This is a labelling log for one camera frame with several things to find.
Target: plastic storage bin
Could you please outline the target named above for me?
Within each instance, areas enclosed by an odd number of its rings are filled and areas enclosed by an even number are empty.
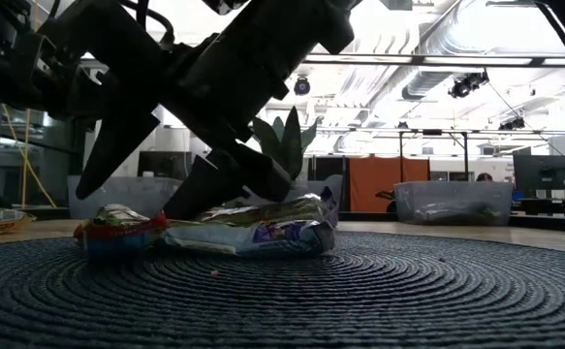
[[[79,175],[69,176],[69,210],[73,219],[93,218],[100,207],[109,204],[125,205],[152,218],[164,207],[182,181],[161,177],[110,177],[85,200],[76,197],[78,183]]]
[[[422,225],[505,226],[513,184],[423,181],[396,184],[398,221]]]

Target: black rug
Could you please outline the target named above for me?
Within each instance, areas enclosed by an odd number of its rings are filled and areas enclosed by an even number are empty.
[[[339,233],[311,260],[93,267],[68,238],[0,245],[0,348],[179,345],[565,348],[565,252]]]

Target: green plant leaf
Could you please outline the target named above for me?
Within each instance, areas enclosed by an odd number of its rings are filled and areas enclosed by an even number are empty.
[[[295,180],[301,172],[303,153],[301,152],[301,126],[297,108],[293,107],[286,119],[284,134],[282,135],[281,150],[286,154],[286,164],[280,164],[289,173],[291,180]]]
[[[254,130],[255,139],[261,145],[261,152],[268,155],[276,162],[280,157],[280,141],[275,136],[273,127],[262,119],[255,117],[252,121],[252,129]]]
[[[312,144],[317,137],[317,121],[315,120],[312,126],[307,130],[301,132],[301,154]]]
[[[278,137],[278,140],[282,142],[282,137],[284,136],[284,121],[282,121],[280,116],[273,120],[273,131],[275,131],[275,136]]]

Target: computer monitor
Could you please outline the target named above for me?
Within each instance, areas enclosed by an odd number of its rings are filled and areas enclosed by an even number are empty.
[[[513,162],[517,190],[564,189],[565,156],[513,155]]]

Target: ceiling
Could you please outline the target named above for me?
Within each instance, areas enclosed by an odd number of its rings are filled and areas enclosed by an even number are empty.
[[[49,9],[52,0],[38,1],[42,8],[38,12],[39,21],[43,21],[43,9]],[[61,9],[70,1],[62,0]],[[439,24],[426,32],[454,2],[414,0],[414,10],[403,12],[388,10],[380,0],[363,0],[351,16],[356,39],[343,52],[565,56],[561,42],[536,9],[488,8],[487,0],[461,0]],[[223,30],[238,14],[235,11],[218,16],[200,0],[150,0],[150,8],[173,23],[178,41],[190,45],[198,44],[212,32]],[[148,21],[147,28],[155,38],[160,38],[164,30],[154,20]],[[317,47],[314,52],[325,50]],[[525,116],[528,128],[565,129],[563,119],[562,122],[555,120],[560,114],[558,111],[565,108],[557,107],[565,105],[565,68],[487,69],[490,85],[482,86],[464,99],[450,97],[448,89],[453,85],[454,77],[469,72],[462,69],[304,64],[287,84],[292,91],[297,77],[306,76],[311,85],[310,94],[299,97],[291,92],[282,101],[271,100],[260,116],[272,120],[296,106],[306,116],[303,118],[306,124],[321,116],[324,128],[350,125],[393,128],[398,122],[405,121],[412,128],[496,130],[500,122],[508,121],[517,113]],[[405,90],[420,93],[421,98],[405,99]],[[373,132],[322,132],[309,151],[379,152],[383,148],[395,150],[398,147],[397,141],[388,141]],[[508,142],[517,143],[517,137],[508,138]],[[427,145],[426,140],[411,140],[410,146],[412,143],[420,147]],[[490,140],[478,140],[474,145],[481,143],[490,143]]]

